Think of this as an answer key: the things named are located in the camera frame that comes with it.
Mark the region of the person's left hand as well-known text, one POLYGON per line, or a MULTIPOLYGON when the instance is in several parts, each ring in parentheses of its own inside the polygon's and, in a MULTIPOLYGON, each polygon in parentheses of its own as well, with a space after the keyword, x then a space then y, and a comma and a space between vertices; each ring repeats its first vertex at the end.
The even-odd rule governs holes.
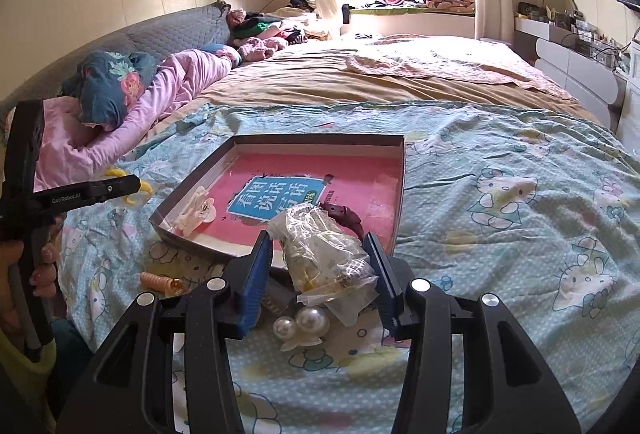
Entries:
POLYGON ((16 246, 17 259, 1 262, 1 313, 8 313, 9 336, 34 352, 53 338, 50 299, 55 295, 56 246, 62 215, 25 218, 1 215, 1 245, 16 246))

